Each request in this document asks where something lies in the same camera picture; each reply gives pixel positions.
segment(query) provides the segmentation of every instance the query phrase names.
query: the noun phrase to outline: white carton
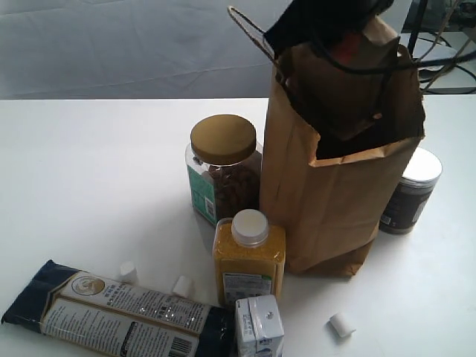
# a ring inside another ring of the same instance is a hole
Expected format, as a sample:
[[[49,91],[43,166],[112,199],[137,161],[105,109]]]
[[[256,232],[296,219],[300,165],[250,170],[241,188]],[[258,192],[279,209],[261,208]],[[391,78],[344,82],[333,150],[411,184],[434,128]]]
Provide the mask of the white carton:
[[[284,328],[274,295],[237,301],[239,357],[281,357]]]

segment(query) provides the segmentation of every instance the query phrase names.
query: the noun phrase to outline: pasta package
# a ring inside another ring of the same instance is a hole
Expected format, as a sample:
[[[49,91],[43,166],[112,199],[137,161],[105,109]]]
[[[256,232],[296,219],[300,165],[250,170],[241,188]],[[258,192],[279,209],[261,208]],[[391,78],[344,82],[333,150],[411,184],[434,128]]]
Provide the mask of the pasta package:
[[[114,357],[223,357],[234,315],[49,260],[1,322]]]

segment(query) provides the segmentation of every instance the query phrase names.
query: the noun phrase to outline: paper bag handle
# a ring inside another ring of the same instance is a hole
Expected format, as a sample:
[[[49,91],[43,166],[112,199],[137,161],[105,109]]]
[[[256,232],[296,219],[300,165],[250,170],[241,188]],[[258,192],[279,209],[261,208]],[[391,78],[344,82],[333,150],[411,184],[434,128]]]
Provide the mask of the paper bag handle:
[[[266,47],[265,40],[263,39],[262,41],[260,41],[257,36],[252,34],[250,30],[248,30],[245,27],[244,23],[241,20],[243,20],[248,25],[250,25],[253,29],[258,31],[260,35],[263,35],[265,31],[262,28],[260,28],[258,25],[256,25],[253,21],[251,21],[251,19],[248,18],[244,13],[242,13],[235,7],[228,6],[227,10],[228,10],[228,15],[230,15],[231,19],[238,25],[238,27],[245,33],[245,35],[254,43],[254,45],[258,47],[269,58],[271,63],[273,63],[274,67],[276,67],[276,69],[279,71],[280,70],[279,64],[277,60],[274,58],[272,51]]]

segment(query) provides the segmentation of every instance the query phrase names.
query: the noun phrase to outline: marshmallow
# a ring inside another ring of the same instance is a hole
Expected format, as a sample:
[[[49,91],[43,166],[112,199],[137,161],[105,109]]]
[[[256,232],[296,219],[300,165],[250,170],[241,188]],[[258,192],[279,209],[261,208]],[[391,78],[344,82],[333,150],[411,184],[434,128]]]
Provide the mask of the marshmallow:
[[[352,335],[356,328],[347,320],[347,317],[339,312],[329,319],[330,324],[342,338]]]
[[[181,275],[172,290],[172,295],[188,299],[193,293],[193,280]]]
[[[136,284],[138,282],[137,269],[133,262],[124,262],[120,266],[119,280],[128,284]]]

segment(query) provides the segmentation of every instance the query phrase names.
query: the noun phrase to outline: yellow grain bottle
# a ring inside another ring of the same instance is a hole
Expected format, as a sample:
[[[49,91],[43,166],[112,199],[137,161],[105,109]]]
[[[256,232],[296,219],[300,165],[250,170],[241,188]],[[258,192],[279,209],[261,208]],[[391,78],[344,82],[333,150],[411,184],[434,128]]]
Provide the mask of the yellow grain bottle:
[[[258,210],[242,210],[216,226],[213,244],[219,302],[234,308],[238,299],[273,294],[283,285],[284,229],[269,225]]]

